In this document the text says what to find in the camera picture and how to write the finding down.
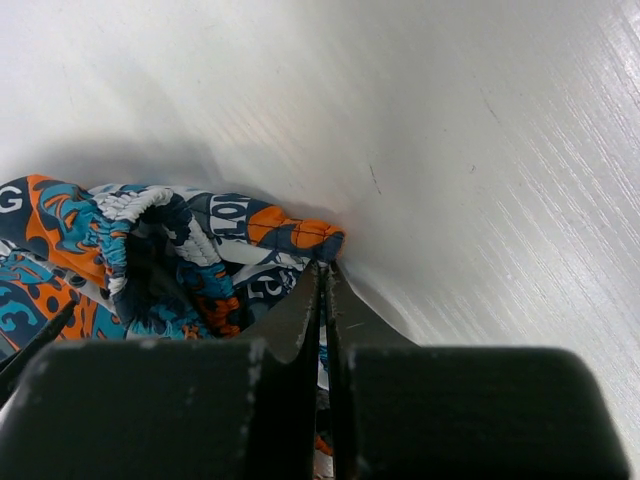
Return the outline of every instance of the scratched surface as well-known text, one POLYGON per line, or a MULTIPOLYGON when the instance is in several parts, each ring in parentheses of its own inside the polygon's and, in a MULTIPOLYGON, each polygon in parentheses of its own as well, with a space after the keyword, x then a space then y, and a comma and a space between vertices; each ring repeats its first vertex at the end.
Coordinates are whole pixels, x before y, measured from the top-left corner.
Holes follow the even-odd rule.
POLYGON ((639 32, 627 0, 8 0, 2 180, 339 222, 413 339, 578 352, 638 463, 639 32))

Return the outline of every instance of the fabric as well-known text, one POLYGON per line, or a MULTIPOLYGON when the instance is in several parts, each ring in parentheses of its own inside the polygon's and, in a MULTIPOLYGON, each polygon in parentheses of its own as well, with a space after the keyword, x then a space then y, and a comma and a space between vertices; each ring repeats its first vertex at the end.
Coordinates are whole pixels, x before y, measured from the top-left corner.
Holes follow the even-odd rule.
POLYGON ((77 185, 0 188, 0 358, 70 300, 60 338, 228 338, 334 260, 342 229, 235 193, 77 185))

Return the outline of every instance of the clothing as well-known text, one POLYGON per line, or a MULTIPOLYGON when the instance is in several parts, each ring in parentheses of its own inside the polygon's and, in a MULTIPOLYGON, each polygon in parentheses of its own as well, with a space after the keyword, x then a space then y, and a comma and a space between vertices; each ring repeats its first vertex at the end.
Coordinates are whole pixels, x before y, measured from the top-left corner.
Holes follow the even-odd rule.
POLYGON ((235 193, 31 175, 0 187, 0 239, 1 359, 71 300, 60 338, 233 337, 345 233, 235 193))

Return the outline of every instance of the scratch mark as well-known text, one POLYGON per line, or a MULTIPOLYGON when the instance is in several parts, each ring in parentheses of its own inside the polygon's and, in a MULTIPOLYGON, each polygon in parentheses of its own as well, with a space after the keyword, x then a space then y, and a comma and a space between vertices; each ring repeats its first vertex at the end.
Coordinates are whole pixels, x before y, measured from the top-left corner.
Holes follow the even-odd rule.
POLYGON ((380 187, 378 186, 378 180, 376 180, 376 174, 373 173, 373 167, 371 165, 369 165, 369 170, 371 170, 371 178, 373 178, 373 184, 376 186, 376 190, 378 190, 378 193, 382 195, 380 187))
POLYGON ((484 103, 484 106, 487 107, 487 110, 489 110, 491 116, 495 119, 498 125, 502 126, 502 122, 500 121, 498 115, 496 115, 496 112, 493 111, 493 108, 491 108, 491 104, 489 103, 489 100, 487 100, 487 97, 484 94, 484 90, 480 89, 480 95, 482 95, 482 102, 484 103))
POLYGON ((71 103, 71 106, 75 108, 76 105, 75 103, 73 103, 73 96, 71 95, 71 86, 69 84, 69 76, 67 75, 67 67, 64 65, 64 63, 62 64, 62 73, 64 73, 64 80, 67 84, 67 92, 69 93, 69 103, 71 103))

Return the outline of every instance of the crumpled cloth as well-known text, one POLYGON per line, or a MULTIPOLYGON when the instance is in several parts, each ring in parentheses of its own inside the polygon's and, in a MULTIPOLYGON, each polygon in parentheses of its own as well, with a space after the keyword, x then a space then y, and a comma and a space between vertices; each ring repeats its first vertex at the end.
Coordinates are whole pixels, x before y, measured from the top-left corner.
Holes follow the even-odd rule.
POLYGON ((71 300, 60 337, 233 337, 345 232, 275 205, 188 187, 85 190, 41 175, 0 187, 0 358, 71 300))

